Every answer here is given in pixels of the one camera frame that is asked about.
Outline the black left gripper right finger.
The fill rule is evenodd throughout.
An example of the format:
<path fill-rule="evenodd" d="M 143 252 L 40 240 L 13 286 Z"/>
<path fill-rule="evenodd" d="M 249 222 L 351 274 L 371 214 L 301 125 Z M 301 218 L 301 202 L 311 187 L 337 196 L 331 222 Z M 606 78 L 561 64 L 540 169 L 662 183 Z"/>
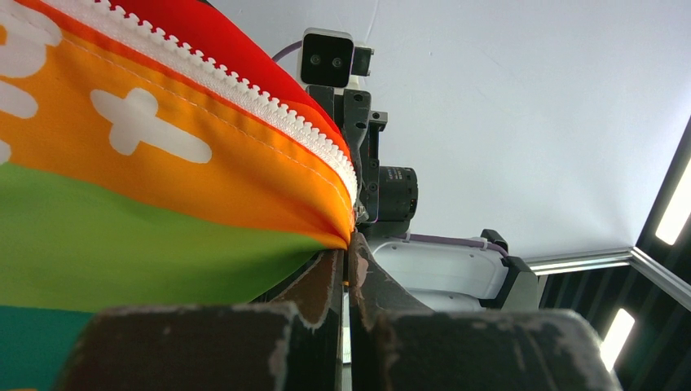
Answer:
<path fill-rule="evenodd" d="M 348 249 L 355 390 L 618 390 L 572 310 L 443 312 L 408 293 L 364 236 Z"/>

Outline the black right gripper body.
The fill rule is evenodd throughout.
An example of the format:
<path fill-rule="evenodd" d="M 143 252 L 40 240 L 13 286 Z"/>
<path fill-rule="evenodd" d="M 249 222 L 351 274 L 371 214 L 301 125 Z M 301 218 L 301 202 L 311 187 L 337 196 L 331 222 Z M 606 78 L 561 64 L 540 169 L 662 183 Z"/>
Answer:
<path fill-rule="evenodd" d="M 388 114 L 372 109 L 364 90 L 307 86 L 313 98 L 339 126 L 354 162 L 358 179 L 356 227 L 363 235 L 405 235 L 416 214 L 419 188 L 416 171 L 387 166 L 380 160 L 380 135 Z"/>

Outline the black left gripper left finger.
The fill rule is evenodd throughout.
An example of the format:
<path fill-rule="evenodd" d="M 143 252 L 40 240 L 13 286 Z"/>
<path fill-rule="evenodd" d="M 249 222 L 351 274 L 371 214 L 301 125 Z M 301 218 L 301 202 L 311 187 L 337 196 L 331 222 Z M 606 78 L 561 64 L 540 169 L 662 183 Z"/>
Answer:
<path fill-rule="evenodd" d="M 268 302 L 104 310 L 55 389 L 338 390 L 344 258 L 321 252 Z"/>

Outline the rainbow and white kids jacket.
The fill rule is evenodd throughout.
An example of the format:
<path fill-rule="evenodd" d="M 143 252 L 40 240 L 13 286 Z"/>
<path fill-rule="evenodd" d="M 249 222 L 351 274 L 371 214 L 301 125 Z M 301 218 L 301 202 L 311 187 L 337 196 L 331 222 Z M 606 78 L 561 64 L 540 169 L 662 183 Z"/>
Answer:
<path fill-rule="evenodd" d="M 49 389 L 101 310 L 243 303 L 346 248 L 356 191 L 333 121 L 203 2 L 2 2 L 2 389 Z"/>

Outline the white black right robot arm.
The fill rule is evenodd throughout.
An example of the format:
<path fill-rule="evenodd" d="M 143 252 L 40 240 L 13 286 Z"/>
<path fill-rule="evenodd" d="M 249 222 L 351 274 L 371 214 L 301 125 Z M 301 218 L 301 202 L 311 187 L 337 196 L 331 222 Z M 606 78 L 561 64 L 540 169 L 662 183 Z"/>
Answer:
<path fill-rule="evenodd" d="M 356 227 L 388 275 L 434 310 L 538 309 L 537 276 L 521 258 L 509 255 L 497 231 L 485 229 L 470 239 L 411 233 L 418 177 L 410 167 L 381 164 L 380 135 L 388 115 L 372 110 L 367 91 L 314 85 L 306 91 L 353 149 Z"/>

